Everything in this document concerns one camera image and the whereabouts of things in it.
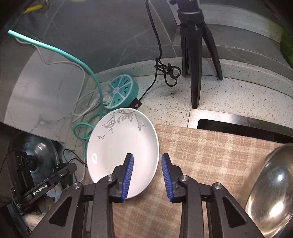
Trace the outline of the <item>white plate with leaf pattern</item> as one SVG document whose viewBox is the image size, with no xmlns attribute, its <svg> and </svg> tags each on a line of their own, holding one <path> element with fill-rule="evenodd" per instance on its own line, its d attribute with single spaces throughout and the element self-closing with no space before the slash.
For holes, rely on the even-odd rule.
<svg viewBox="0 0 293 238">
<path fill-rule="evenodd" d="M 159 161 L 159 142 L 149 118 L 135 109 L 122 108 L 105 115 L 91 133 L 87 167 L 93 182 L 111 174 L 128 153 L 134 167 L 128 198 L 142 193 L 153 180 Z"/>
</svg>

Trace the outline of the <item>stainless steel bowl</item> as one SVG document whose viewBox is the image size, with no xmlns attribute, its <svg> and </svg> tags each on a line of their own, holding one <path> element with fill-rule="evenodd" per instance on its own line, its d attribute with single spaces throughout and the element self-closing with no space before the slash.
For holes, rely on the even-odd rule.
<svg viewBox="0 0 293 238">
<path fill-rule="evenodd" d="M 244 209 L 264 237 L 292 237 L 292 144 L 273 150 L 250 177 Z"/>
</svg>

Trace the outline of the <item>steel pot lid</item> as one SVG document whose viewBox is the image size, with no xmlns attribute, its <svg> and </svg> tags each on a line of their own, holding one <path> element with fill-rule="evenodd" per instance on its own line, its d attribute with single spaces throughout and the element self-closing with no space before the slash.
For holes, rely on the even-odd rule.
<svg viewBox="0 0 293 238">
<path fill-rule="evenodd" d="M 59 156 L 51 140 L 37 135 L 20 131 L 10 141 L 9 149 L 19 149 L 29 156 L 35 185 L 50 177 L 59 164 Z"/>
</svg>

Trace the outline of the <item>beige plaid tablecloth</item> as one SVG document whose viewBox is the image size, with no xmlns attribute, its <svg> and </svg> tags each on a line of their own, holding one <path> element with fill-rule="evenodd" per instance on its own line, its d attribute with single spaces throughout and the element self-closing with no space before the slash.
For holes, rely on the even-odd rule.
<svg viewBox="0 0 293 238">
<path fill-rule="evenodd" d="M 239 201 L 243 185 L 251 172 L 278 143 L 192 129 L 155 126 L 160 152 L 197 182 L 222 183 Z M 173 204 L 166 195 L 161 168 L 151 184 L 138 196 L 113 205 L 116 237 L 178 237 L 182 205 Z"/>
</svg>

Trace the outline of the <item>teal round power strip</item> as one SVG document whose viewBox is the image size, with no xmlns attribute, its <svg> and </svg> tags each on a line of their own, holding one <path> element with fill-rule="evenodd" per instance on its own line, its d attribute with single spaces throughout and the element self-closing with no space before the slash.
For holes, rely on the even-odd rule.
<svg viewBox="0 0 293 238">
<path fill-rule="evenodd" d="M 113 111 L 119 108 L 127 108 L 137 98 L 139 86 L 128 74 L 117 76 L 109 83 L 108 90 L 111 96 L 106 109 Z"/>
</svg>

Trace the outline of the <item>black mini tripod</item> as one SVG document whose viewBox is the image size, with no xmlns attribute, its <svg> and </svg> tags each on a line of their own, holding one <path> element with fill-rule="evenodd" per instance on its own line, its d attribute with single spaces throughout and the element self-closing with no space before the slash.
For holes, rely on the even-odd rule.
<svg viewBox="0 0 293 238">
<path fill-rule="evenodd" d="M 191 104 L 196 109 L 200 102 L 202 80 L 202 41 L 206 43 L 219 81 L 223 80 L 222 68 L 213 35 L 204 21 L 197 1 L 170 1 L 178 6 L 182 51 L 182 75 L 190 74 Z"/>
</svg>

